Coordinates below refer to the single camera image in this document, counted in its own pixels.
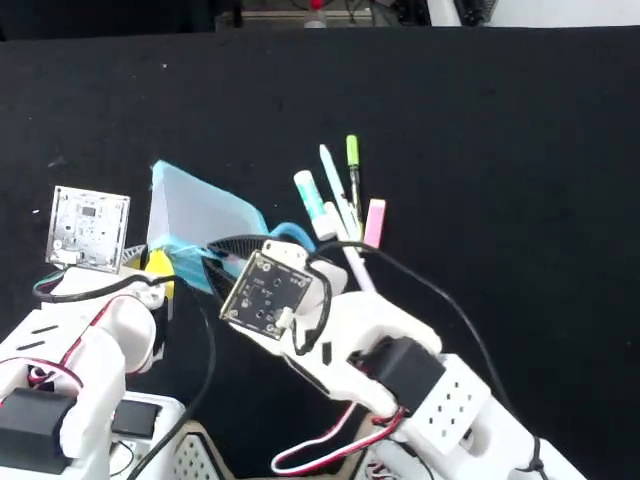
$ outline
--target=yellow object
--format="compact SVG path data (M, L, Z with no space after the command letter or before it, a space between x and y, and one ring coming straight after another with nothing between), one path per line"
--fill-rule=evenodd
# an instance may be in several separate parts
M171 260L163 250L153 250L149 253L149 261L144 268L145 272L155 273L166 277L168 275L175 275L173 271L173 265ZM167 298L173 299L173 292L175 291L175 282L167 283Z

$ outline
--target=black electronic component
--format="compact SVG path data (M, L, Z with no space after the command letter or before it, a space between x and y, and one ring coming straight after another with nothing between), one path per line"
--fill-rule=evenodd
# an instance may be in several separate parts
M160 405L122 400L113 416L111 431L136 438L153 438Z
M278 340L284 330L276 322L283 309L295 312L312 280L256 251L222 307L220 318Z
M485 0L454 0L462 25L477 27L485 21Z
M445 372L444 366L409 337L386 338L359 367L384 385L409 415L416 411Z
M70 464L60 448L60 426L74 397L17 388L0 408L0 466L61 474Z

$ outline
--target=wire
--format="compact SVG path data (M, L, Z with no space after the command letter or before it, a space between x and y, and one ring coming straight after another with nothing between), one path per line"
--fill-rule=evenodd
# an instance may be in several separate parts
M322 5L322 8L327 8L329 5L331 5L335 0L327 0L326 2L324 2L324 5ZM309 7L305 7L303 5L300 5L298 2L296 2L296 0L289 0L289 3L291 5L293 5L295 8L297 8L298 10L302 10L302 11L306 11L308 12L309 10L311 10Z
M182 427L187 423L189 418L191 418L191 416L193 415L193 412L195 412L195 410L203 402L204 397L207 391L209 390L209 387L211 386L211 381L213 379L213 372L216 367L216 346L215 346L215 338L213 336L213 329L212 329L211 323L209 322L209 317L207 315L207 312L204 309L202 303L200 302L200 299L198 298L196 291L194 290L193 287L191 287L191 285L189 285L189 283L187 283L186 280L182 279L182 277L178 277L177 275L161 277L159 279L156 279L156 281L161 279L164 279L165 282L177 281L182 285L184 285L189 291L189 293L191 294L194 302L197 304L198 309L200 310L200 314L202 315L202 320L207 330L207 340L209 344L209 360L207 364L207 373L206 373L204 382L202 383L202 387L200 387L200 391L198 392L196 397L193 399L193 401L189 404L189 406L187 406L182 416L178 419L176 424L165 434L165 436L162 437L162 439L158 441L158 443L156 443L156 445L151 450L149 450L149 452L140 460L140 462L138 462L138 464L133 468L133 470L131 470L131 473L127 477L127 480L134 480L138 478L138 476L140 476L140 474L145 469L145 467L149 465L151 460L153 460L155 456L158 455L158 453L173 439L173 437L175 437L178 434L178 432L182 429Z
M361 248L362 250L365 250L367 252L371 252L371 253L374 253L374 254L378 255L384 261L386 261L387 263L391 264L392 266L394 266L395 268L397 268L398 270L400 270L404 274L410 276L411 278L416 280L418 283L420 283L420 284L424 285L425 287L433 290L440 297L442 297L449 305L451 305L453 307L453 309L456 311L456 313L458 314L458 316L463 320L463 322L465 323L465 325L467 326L467 328L469 329L469 331L473 335L474 340L478 344L478 347L480 348L480 352L482 353L482 357L483 357L484 362L485 362L485 364L487 366L487 370L489 371L489 376L491 377L491 381L493 383L494 388L496 389L496 393L497 393L497 396L499 397L500 402L503 404L503 406L507 410L509 410L510 412L513 413L513 411L514 411L513 407L511 405L511 402L509 401L509 397L507 396L507 392L506 392L506 390L505 390L505 388L504 388L504 386L502 384L502 381L500 380L500 376L498 375L498 371L497 371L497 369L496 369L496 367L495 367L495 365L493 363L493 360L491 359L491 355L489 355L489 350L487 349L487 346L485 345L484 341L482 340L482 337L480 336L480 334L476 330L475 326L473 325L473 322L471 322L471 319L469 319L469 317L464 312L462 307L458 304L458 302L456 302L451 295L449 295L446 291L444 291L442 288L440 288L434 282L432 282L431 280L429 280L429 279L427 279L425 277L422 277L421 275L419 275L418 273L414 272L409 267L403 265L398 260L396 260L395 258L390 256L389 254L383 252L382 250L378 250L377 248L374 248L374 247L372 247L370 245L367 245L366 243L362 243L362 242L337 242L337 241L335 241L335 242L325 243L324 245L320 245L316 249L315 252L310 253L309 256L307 257L307 260L306 260L307 268L308 268L308 265L313 260L316 260L320 256L320 254L322 252L326 252L328 250L333 250L333 249L338 249L338 248L344 248L344 247L357 247L357 248ZM322 319L322 315L323 315L324 310L325 310L325 305L324 305L324 302L323 302L322 311L320 313L320 318L321 319ZM319 337L321 334L322 334L321 331L318 332L317 335L315 335L316 338Z
M111 295L135 282L142 282L149 287L155 287L156 285L172 281L180 281L182 283L186 283L181 277L177 275L158 277L151 280L145 275L135 274L131 275L130 277L126 277L118 282L112 283L111 285L107 285L106 287L98 288L97 290L90 290L88 292L71 293L67 295L54 295L41 291L38 284L33 286L32 291L33 295L38 300L44 303L73 303L82 302L84 300L93 300L96 298Z
M76 341L73 342L73 345L71 345L71 347L69 347L69 350L67 350L65 352L65 354L62 357L62 360L60 360L60 365L67 366L69 364L69 359L71 358L71 355L73 354L73 352L75 352L77 350L77 348L80 346L80 344L82 343L82 336L85 334L85 332L89 329L89 327L93 327L98 323L98 321L104 316L104 314L106 313L107 309L111 306L111 304L114 302L114 300L116 300L118 298L122 298L122 297L134 298L134 299L138 300L140 303L142 303L142 300L140 300L137 297L134 297L133 295L129 295L129 294L116 295L115 297L111 297L109 299L109 301L96 314L96 316L93 317L93 320L91 320L91 322L89 322L89 325L87 325L87 327L82 331L82 333L76 339Z
M44 277L42 280L36 282L33 288L36 288L36 287L42 288L44 286L50 286L51 284L55 284L56 282L62 280L62 277L64 277L64 274L67 273L68 269L69 267L65 267L62 270L56 270L55 272Z
M33 358L33 357L10 357L0 360L0 365L3 363L13 362L15 360L22 360L27 365L32 365L36 367L40 367L43 370L54 370L56 373L63 374L67 378L71 379L73 383L78 387L78 392L84 388L84 383L80 380L80 377L73 373L71 370L66 368L64 365L59 365L54 362L50 362L49 360L45 360L43 358Z
M356 22L355 13L358 11L358 8L360 8L363 2L364 0L358 0L358 3L354 5L352 10L351 8L349 8L349 0L344 0L344 8L347 11L347 14L349 14L349 23L352 23L354 25L358 23Z
M129 457L129 462L120 470L118 470L116 473L110 473L109 477L116 477L118 475L120 475L122 472L124 472L127 468L129 468L131 466L131 464L133 463L133 461L136 458L136 454L133 453L133 450L131 450L131 447L129 445L127 445L126 443L124 443L122 440L120 440L118 442L118 445L122 445L124 448L126 448L127 450L129 450L129 453L131 454L131 456Z
M323 457L320 457L316 460L307 462L304 465L300 465L297 467L292 467L292 468L278 467L278 464L280 462L292 456L293 454L300 452L309 446L318 445L320 443L324 443L327 440L330 440L331 438L333 438L336 435L336 433L338 433L342 429L342 427L344 427L344 424L346 423L349 416L353 413L355 408L356 408L355 403L352 403L351 405L349 405L345 413L338 420L338 423L336 423L336 425L334 425L323 436L318 437L314 440L307 440L306 442L302 442L273 457L273 459L271 460L271 470L273 470L273 472L278 475L285 475L285 476L305 475L309 472L312 472L326 465L329 465L330 463L333 463L336 460L346 457L347 455L351 455L352 453L359 452L360 450L363 450L373 445L374 443L379 442L380 440L391 435L400 425L400 422L402 421L406 411L403 407L400 407L398 411L395 413L395 415L392 417L392 419L390 420L389 425L387 425L382 430L374 432L370 435L367 435L366 437L361 438L360 440L356 440L355 442L352 442L348 445L345 445L344 447L334 450L333 452L327 455L324 455Z
M320 271L311 266L311 262L307 259L307 270L313 273L320 282L322 282L322 290L323 290L323 298L322 298L322 309L320 311L320 319L318 320L318 325L315 329L311 331L311 333L307 336L304 345L302 347L298 347L298 324L294 320L292 324L292 334L293 334L293 348L296 352L296 355L302 356L309 353L313 350L314 345L318 342L320 335L324 331L327 326L327 322L329 321L329 312L331 310L331 299L333 298L333 290L331 288L331 282L329 279Z

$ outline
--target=black fabric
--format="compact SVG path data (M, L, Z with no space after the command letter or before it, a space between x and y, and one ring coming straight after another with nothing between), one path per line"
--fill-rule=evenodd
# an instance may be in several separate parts
M310 230L291 177L311 168L330 198L318 143L341 162L355 132L364 197L388 201L384 250L466 308L525 425L590 478L631 478L639 41L636 28L379 29L0 45L0 333L49 271L53 185L131 195L134 244L149 167L164 158L254 203L269 225ZM485 375L446 305L368 265L385 296ZM147 386L184 400L205 353L197 316L180 322L179 368L154 368ZM266 473L340 408L216 330L216 387L198 419L237 475Z

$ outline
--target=black cable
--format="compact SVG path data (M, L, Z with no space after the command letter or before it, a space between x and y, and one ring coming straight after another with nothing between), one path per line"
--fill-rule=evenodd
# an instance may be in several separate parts
M322 8L327 8L329 5L331 5L335 0L327 0L326 2L324 2L324 5L322 5ZM305 7L303 5L300 5L299 3L296 2L296 0L289 0L289 3L291 5L293 5L295 8L297 8L298 10L302 10L304 12L308 12L309 10L311 10L309 7Z
M467 314L464 312L462 307L458 304L458 302L456 302L453 299L453 297L451 297L451 295L449 295L447 292L445 292L442 288L437 286L431 280L417 274L416 272L411 270L409 267L403 265L398 260L390 256L389 254L383 252L382 250L378 250L377 248L374 248L362 242L328 242L328 243L325 243L324 245L320 245L315 252L310 253L309 256L307 257L307 265L309 265L309 263L312 262L313 260L316 260L320 256L320 254L322 254L323 252L326 252L327 250L339 249L344 247L357 247L357 248L361 248L364 251L371 252L378 255L384 261L393 265L395 268L397 268L404 274L409 275L418 283L433 290L440 297L442 297L449 305L451 305L453 309L456 311L456 313L458 314L458 316L462 318L465 325L473 335L474 340L478 344L478 347L480 348L480 352L482 353L484 362L487 365L487 370L489 371L489 376L491 377L491 381L496 390L498 399L507 410L513 413L514 410L511 405L511 402L509 401L509 397L507 396L507 392L504 386L502 385L502 381L500 380L498 371L493 363L493 360L491 359L491 355L489 355L489 350L487 349L487 346L482 340L482 337L476 330L475 326L473 325L469 317L467 317Z
M129 468L131 466L131 464L133 463L133 460L136 458L136 454L133 453L133 450L131 450L131 447L129 445L127 445L126 443L124 443L122 441L118 442L118 445L122 445L124 448L129 450L129 454L131 456L129 457L129 462L123 468L118 470L116 473L110 473L109 477L115 477L117 475L120 475L122 472L124 472L127 468Z
M376 26L376 12L375 12L376 2L374 0L369 0L369 10L371 10L371 26Z
M354 25L358 23L356 21L355 13L362 6L363 2L364 2L364 0L358 0L358 3L356 3L353 6L353 10L352 10L352 9L349 8L349 0L344 0L344 8L345 8L345 10L347 10L347 14L349 15L349 23L352 23Z
M164 437L151 449L149 452L138 462L138 464L131 470L131 473L127 477L127 480L134 480L138 478L138 476L142 473L142 471L146 468L147 465L155 458L155 456L175 437L175 435L182 429L182 427L187 423L189 418L193 415L193 412L200 406L204 397L211 386L211 380L213 378L213 372L216 366L216 346L215 346L215 338L213 336L213 328L211 323L209 322L209 317L207 315L206 310L202 306L200 299L195 291L195 289L189 285L189 283L184 280L182 277L178 275L168 275L165 277L158 277L153 280L150 280L145 275L136 274L130 277L124 278L119 282L112 283L103 288L99 288L97 290L91 290L88 292L80 292L73 293L69 295L53 295L50 293L44 293L40 291L37 286L33 287L33 293L42 302L46 303L71 303L71 302L80 302L83 300L91 300L94 298L100 298L105 295L110 295L121 290L124 287L127 287L135 282L142 282L150 287L160 285L162 283L168 282L177 282L181 285L184 285L186 289L191 294L194 302L198 306L200 310L200 314L202 315L202 320L206 327L207 331L207 340L209 344L209 360L207 363L207 373L202 383L202 387L200 387L200 391L193 399L193 401L187 406L184 413L180 416L176 424L169 429L169 431L165 434Z
M200 310L200 314L202 315L202 319L204 321L206 330L207 330L207 340L209 344L209 361L207 364L207 373L200 387L200 391L196 395L196 397L192 400L192 402L187 406L182 416L178 419L176 424L165 434L164 437L151 449L149 452L138 462L138 464L131 470L131 473L127 477L127 480L134 480L138 478L138 476L142 473L147 465L154 459L154 457L176 436L176 434L182 429L182 427L187 423L187 421L191 418L196 409L200 406L202 401L204 400L209 387L211 386L211 381L213 379L213 372L216 368L216 345L215 338L213 336L213 328L211 323L209 322L209 317L205 308L202 306L200 299L198 298L198 294L195 289L187 283L182 277L178 277L177 275L171 275L169 277L161 277L157 280L165 279L165 281L177 280L185 287L191 294L191 297L195 301Z
M117 291L123 289L124 287L128 287L132 283L142 282L150 287L155 287L156 285L160 285L162 283L167 283L171 281L179 281L184 282L181 277L177 275L171 275L170 277L159 277L153 280L149 279L145 275L135 274L130 277L124 278L118 282L112 283L111 285L107 285L106 287L98 288L97 290L89 290L88 292L79 292L79 293L70 293L67 295L54 295L52 293L43 292L38 284L33 286L33 295L45 303L73 303L73 302L81 302L83 300L93 300L95 298L104 297L106 295L111 295L116 293Z
M333 298L331 282L320 270L316 270L311 266L311 260L309 258L307 258L307 270L313 273L313 275L317 277L322 283L322 309L320 310L320 319L318 320L318 325L307 335L307 338L305 339L302 347L298 347L297 323L294 320L291 333L293 334L293 348L296 352L296 355L298 356L306 355L307 353L309 353L317 343L320 335L322 335L322 332L324 331L325 327L327 326L327 322L329 321L331 299Z

